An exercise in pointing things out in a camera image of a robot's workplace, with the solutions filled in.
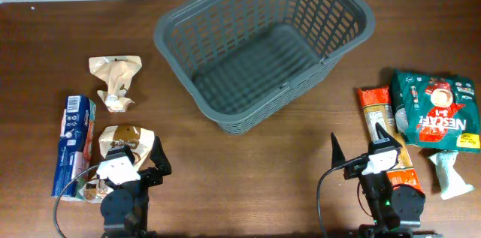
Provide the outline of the beige brown snack pouch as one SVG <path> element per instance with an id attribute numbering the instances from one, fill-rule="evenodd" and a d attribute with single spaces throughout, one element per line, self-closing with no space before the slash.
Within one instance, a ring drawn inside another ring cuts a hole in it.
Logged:
<path id="1" fill-rule="evenodd" d="M 133 168 L 139 171 L 149 157 L 154 139 L 155 134 L 151 130 L 133 125 L 112 125 L 106 127 L 98 141 L 103 160 L 111 148 L 128 146 L 135 157 Z M 113 188 L 109 187 L 104 180 L 94 176 L 79 190 L 79 193 L 88 203 L 101 203 L 112 191 Z"/>

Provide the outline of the crumpled beige paper pouch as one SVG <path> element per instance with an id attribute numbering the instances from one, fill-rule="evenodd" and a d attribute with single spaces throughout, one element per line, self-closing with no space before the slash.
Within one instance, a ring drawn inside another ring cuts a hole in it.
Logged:
<path id="1" fill-rule="evenodd" d="M 111 113 L 124 113 L 134 101 L 126 97 L 134 75 L 142 68 L 140 56 L 97 56 L 89 58 L 89 71 L 104 81 L 107 90 L 97 94 Z"/>

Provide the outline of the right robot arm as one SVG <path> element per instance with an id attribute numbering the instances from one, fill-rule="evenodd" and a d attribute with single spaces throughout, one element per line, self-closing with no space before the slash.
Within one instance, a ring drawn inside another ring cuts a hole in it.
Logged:
<path id="1" fill-rule="evenodd" d="M 368 151 L 350 160 L 331 134 L 331 168 L 322 178 L 342 170 L 345 180 L 358 180 L 374 221 L 359 226 L 360 237 L 440 237 L 439 233 L 416 231 L 421 224 L 425 194 L 412 185 L 391 182 L 388 172 L 397 165 L 402 145 L 379 123 L 375 132 L 378 139 L 369 143 Z"/>

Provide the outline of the orange spaghetti packet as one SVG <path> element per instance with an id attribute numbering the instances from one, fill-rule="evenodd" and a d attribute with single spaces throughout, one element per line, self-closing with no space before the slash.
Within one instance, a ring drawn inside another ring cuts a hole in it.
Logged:
<path id="1" fill-rule="evenodd" d="M 371 140 L 373 142 L 379 140 L 380 137 L 378 136 L 376 125 L 380 125 L 401 144 L 397 164 L 386 171 L 391 184 L 394 186 L 410 185 L 424 193 L 407 151 L 404 138 L 397 132 L 389 86 L 375 89 L 357 89 L 357 94 Z"/>

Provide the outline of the pale green crumpled wrapper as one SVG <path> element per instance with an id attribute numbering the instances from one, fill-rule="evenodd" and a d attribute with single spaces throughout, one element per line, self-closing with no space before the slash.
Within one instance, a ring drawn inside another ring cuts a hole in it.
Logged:
<path id="1" fill-rule="evenodd" d="M 448 200 L 473 191 L 475 188 L 466 183 L 455 170 L 454 165 L 458 151 L 445 150 L 428 157 L 434 164 L 436 175 L 440 184 L 440 197 Z"/>

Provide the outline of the green Nescafe coffee bag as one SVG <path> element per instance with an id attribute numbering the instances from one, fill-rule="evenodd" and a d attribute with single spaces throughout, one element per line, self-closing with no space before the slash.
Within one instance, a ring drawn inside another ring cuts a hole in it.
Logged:
<path id="1" fill-rule="evenodd" d="M 471 79 L 396 70 L 390 90 L 397 130 L 406 143 L 480 152 L 480 117 Z"/>

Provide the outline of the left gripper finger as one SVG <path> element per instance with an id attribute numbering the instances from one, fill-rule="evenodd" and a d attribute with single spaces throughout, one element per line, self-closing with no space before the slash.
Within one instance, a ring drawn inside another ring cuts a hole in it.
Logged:
<path id="1" fill-rule="evenodd" d="M 134 164 L 135 162 L 135 156 L 132 152 L 132 150 L 128 146 L 114 146 L 111 147 L 106 156 L 105 156 L 105 161 L 113 160 L 116 158 L 121 158 L 126 156 L 127 159 Z"/>
<path id="2" fill-rule="evenodd" d="M 155 136 L 150 152 L 150 160 L 155 164 L 162 176 L 172 174 L 171 164 L 162 148 L 160 137 Z"/>

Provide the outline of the blue Kleenex tissue pack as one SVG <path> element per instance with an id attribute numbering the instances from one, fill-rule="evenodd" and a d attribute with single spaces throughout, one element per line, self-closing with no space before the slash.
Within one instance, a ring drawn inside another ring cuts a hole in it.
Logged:
<path id="1" fill-rule="evenodd" d="M 86 170 L 92 158 L 96 105 L 85 95 L 66 98 L 52 197 L 65 201 L 83 201 L 79 190 L 88 182 Z"/>

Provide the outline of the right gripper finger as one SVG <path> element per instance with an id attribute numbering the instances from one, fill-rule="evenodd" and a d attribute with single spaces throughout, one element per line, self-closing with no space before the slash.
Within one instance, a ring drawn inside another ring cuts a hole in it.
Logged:
<path id="1" fill-rule="evenodd" d="M 331 137 L 331 147 L 332 147 L 331 167 L 336 168 L 344 164 L 346 162 L 346 159 L 340 147 L 340 144 L 333 132 L 331 132 L 330 137 Z"/>
<path id="2" fill-rule="evenodd" d="M 377 136 L 370 142 L 370 152 L 400 152 L 402 145 L 380 123 L 375 124 Z"/>

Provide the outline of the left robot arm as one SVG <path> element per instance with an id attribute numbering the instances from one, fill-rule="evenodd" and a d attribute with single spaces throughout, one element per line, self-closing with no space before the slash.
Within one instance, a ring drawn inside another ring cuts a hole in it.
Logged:
<path id="1" fill-rule="evenodd" d="M 134 168 L 134 155 L 128 146 L 111 148 L 96 174 L 113 191 L 101 202 L 100 212 L 104 218 L 103 237 L 156 237 L 149 230 L 149 188 L 163 183 L 163 178 L 172 173 L 171 164 L 162 148 L 159 137 L 155 137 L 150 160 L 152 167 L 144 170 Z"/>

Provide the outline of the grey plastic shopping basket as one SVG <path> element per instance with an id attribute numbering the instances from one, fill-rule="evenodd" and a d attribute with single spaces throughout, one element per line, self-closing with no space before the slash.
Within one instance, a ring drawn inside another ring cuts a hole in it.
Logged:
<path id="1" fill-rule="evenodd" d="M 374 32 L 363 0 L 189 0 L 154 43 L 198 109 L 244 134 L 322 82 Z"/>

